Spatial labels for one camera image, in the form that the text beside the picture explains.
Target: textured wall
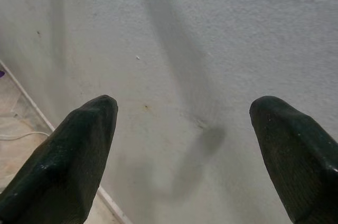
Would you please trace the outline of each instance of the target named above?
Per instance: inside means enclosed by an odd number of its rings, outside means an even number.
[[[0,0],[0,59],[54,124],[109,94],[103,186],[134,223],[290,223],[249,107],[338,138],[338,0]]]

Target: white wall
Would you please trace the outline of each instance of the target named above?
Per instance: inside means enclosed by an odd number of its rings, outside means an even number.
[[[285,224],[249,107],[278,96],[338,138],[337,9],[0,0],[0,59],[55,126],[90,98],[117,99],[102,183],[135,224]]]

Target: cable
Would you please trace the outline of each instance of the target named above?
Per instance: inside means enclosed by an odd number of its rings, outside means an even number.
[[[43,134],[47,137],[49,137],[48,133],[44,133],[44,132],[30,132],[30,133],[26,133],[26,134],[22,134],[22,135],[0,135],[0,141],[15,141],[17,139],[32,135],[32,134]]]

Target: baseboard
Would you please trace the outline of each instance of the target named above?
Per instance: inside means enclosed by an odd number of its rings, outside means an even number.
[[[28,99],[28,101],[31,103],[31,105],[34,107],[34,109],[40,115],[40,117],[43,119],[43,121],[48,125],[50,130],[53,132],[55,130],[55,127],[48,121],[46,116],[38,108],[38,106],[33,101],[33,99],[29,96],[29,94],[26,92],[26,90],[23,88],[23,86],[15,78],[15,76],[13,75],[11,70],[4,64],[4,62],[2,60],[0,60],[0,64],[5,69],[5,71],[9,74],[9,76],[12,78],[12,80],[17,85],[17,87],[22,92],[22,94]],[[128,217],[122,212],[121,208],[115,203],[115,201],[109,196],[109,194],[106,192],[106,190],[104,190],[104,188],[101,185],[99,186],[99,189],[97,191],[97,195],[99,195],[99,197],[104,202],[104,204],[107,206],[107,208],[118,219],[118,221],[121,222],[121,224],[132,224],[132,222],[128,219]]]

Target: tile floor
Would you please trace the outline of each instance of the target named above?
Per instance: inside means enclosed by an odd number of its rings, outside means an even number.
[[[22,135],[51,131],[6,73],[0,78],[0,135]],[[15,141],[0,141],[0,191],[11,181],[46,136],[34,134]],[[119,222],[96,196],[85,224]]]

